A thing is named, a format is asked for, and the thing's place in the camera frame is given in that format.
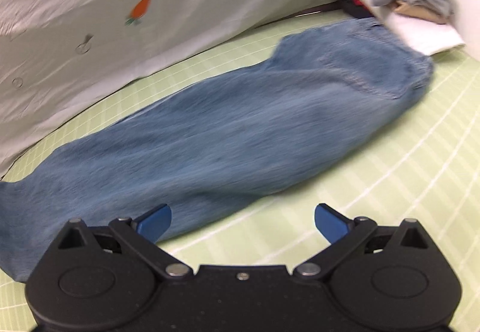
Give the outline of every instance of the circular indentation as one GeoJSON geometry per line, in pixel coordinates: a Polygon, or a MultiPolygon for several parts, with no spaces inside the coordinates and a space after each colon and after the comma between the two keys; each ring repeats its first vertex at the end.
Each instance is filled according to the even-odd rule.
{"type": "Polygon", "coordinates": [[[188,274],[190,269],[185,264],[174,263],[167,266],[165,271],[170,276],[185,276],[186,274],[188,274]]]}
{"type": "Polygon", "coordinates": [[[315,263],[303,263],[297,267],[297,271],[303,276],[314,276],[319,274],[321,270],[315,263]]]}
{"type": "Polygon", "coordinates": [[[88,52],[90,50],[91,47],[92,47],[92,45],[90,45],[90,43],[82,43],[81,45],[77,46],[75,51],[78,54],[85,54],[86,52],[88,52]]]}
{"type": "Polygon", "coordinates": [[[63,292],[76,298],[104,294],[114,283],[114,274],[102,267],[77,267],[64,273],[59,280],[63,292]]]}
{"type": "Polygon", "coordinates": [[[239,281],[246,281],[250,278],[250,274],[246,273],[246,272],[239,272],[237,274],[237,279],[239,281]]]}
{"type": "Polygon", "coordinates": [[[21,77],[15,77],[11,81],[11,85],[14,86],[15,88],[20,88],[21,86],[23,86],[23,79],[21,77]]]}
{"type": "Polygon", "coordinates": [[[371,282],[380,293],[393,298],[416,297],[428,287],[428,279],[421,271],[403,266],[379,269],[371,282]]]}

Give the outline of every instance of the tan fabric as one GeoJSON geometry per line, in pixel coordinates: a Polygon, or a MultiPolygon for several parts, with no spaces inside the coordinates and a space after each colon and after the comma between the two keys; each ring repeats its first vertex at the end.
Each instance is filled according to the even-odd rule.
{"type": "Polygon", "coordinates": [[[396,3],[397,7],[394,9],[394,12],[397,14],[420,18],[438,24],[448,23],[447,19],[445,19],[443,16],[437,15],[435,12],[426,7],[412,6],[400,0],[397,0],[396,3]]]}

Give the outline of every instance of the green checkered tablecloth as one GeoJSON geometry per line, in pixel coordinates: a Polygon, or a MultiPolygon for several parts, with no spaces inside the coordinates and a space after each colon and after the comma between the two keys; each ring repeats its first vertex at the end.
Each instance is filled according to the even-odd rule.
{"type": "MultiPolygon", "coordinates": [[[[183,87],[258,63],[286,34],[345,19],[330,12],[288,19],[243,35],[138,80],[73,118],[29,149],[6,181],[25,177],[53,149],[98,131],[183,87]]],[[[314,207],[326,202],[381,225],[419,218],[463,284],[453,327],[480,330],[480,63],[461,50],[434,57],[430,92],[401,119],[333,169],[286,192],[162,247],[197,266],[287,264],[327,246],[315,229],[314,207]]],[[[0,272],[0,332],[34,325],[23,285],[0,272]]]]}

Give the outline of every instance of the folded blue jeans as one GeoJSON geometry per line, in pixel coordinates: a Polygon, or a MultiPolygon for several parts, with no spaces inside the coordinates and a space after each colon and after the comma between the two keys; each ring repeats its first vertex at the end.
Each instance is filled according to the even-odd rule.
{"type": "Polygon", "coordinates": [[[284,37],[272,57],[195,83],[0,182],[0,268],[25,281],[72,217],[170,205],[163,238],[309,179],[426,92],[433,63],[375,19],[284,37]]]}

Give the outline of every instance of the orange carrot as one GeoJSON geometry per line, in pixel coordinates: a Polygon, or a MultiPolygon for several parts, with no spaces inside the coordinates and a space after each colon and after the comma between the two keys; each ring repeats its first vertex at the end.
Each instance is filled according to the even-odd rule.
{"type": "Polygon", "coordinates": [[[140,0],[140,2],[131,10],[130,15],[128,16],[127,22],[125,24],[131,24],[132,22],[137,21],[142,16],[144,16],[150,6],[151,0],[140,0]]]}

